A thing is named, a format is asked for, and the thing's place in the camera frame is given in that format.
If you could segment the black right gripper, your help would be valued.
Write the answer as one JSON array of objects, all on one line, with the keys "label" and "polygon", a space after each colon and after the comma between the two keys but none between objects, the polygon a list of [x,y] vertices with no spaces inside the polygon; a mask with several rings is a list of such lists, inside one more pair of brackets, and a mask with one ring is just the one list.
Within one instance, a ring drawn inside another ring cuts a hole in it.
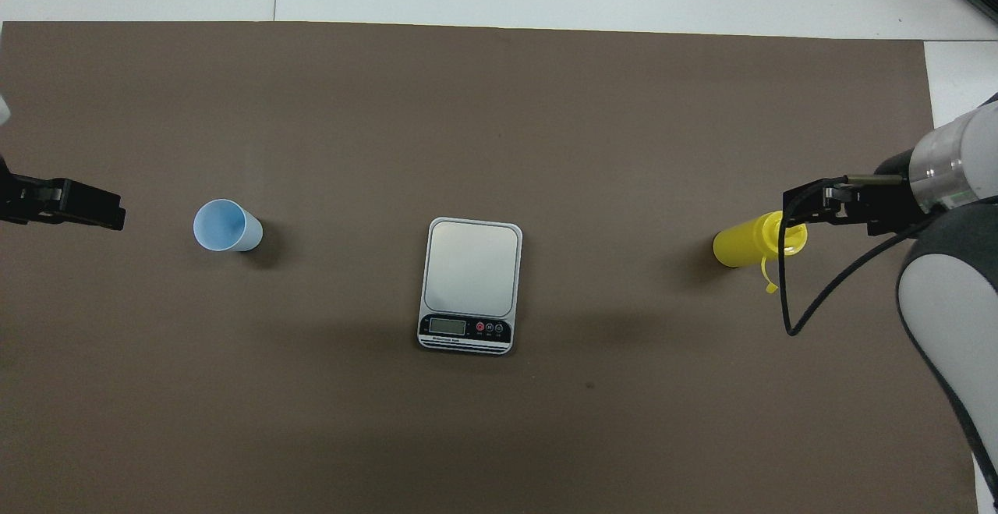
[{"label": "black right gripper", "polygon": [[[865,224],[866,235],[895,236],[927,219],[927,211],[915,199],[910,170],[913,152],[903,151],[884,160],[870,174],[849,173],[847,179],[817,179],[784,191],[784,226],[799,224]],[[853,199],[846,215],[844,202],[835,192],[848,181]]]}]

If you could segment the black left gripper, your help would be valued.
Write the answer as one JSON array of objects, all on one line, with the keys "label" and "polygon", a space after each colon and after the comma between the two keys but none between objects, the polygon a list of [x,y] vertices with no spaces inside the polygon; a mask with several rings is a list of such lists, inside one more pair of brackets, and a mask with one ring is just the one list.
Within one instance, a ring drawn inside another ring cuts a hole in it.
[{"label": "black left gripper", "polygon": [[53,179],[51,183],[11,173],[1,156],[1,220],[124,229],[127,211],[120,194],[72,179]]}]

